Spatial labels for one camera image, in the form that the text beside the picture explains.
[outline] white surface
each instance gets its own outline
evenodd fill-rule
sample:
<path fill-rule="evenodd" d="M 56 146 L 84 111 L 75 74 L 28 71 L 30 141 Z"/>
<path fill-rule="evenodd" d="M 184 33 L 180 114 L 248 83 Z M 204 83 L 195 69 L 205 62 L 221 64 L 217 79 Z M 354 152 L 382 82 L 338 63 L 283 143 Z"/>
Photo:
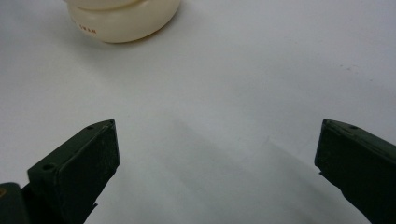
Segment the white surface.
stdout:
<path fill-rule="evenodd" d="M 121 167 L 87 223 L 364 223 L 313 165 L 321 121 L 396 144 L 396 3 L 192 1 L 108 45 L 62 1 L 0 6 L 0 181 L 115 119 Z"/>

